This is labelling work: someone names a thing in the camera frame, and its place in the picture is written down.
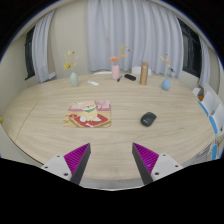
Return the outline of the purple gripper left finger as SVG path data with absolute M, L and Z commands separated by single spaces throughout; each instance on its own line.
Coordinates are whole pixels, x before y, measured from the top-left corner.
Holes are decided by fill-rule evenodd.
M 87 143 L 66 155 L 55 155 L 42 166 L 42 169 L 79 185 L 90 154 L 90 144 Z

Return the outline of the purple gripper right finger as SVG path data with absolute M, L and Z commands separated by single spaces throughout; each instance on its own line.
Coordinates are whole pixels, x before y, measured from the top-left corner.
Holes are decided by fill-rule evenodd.
M 132 144 L 132 154 L 145 185 L 182 169 L 168 154 L 157 154 L 137 143 Z

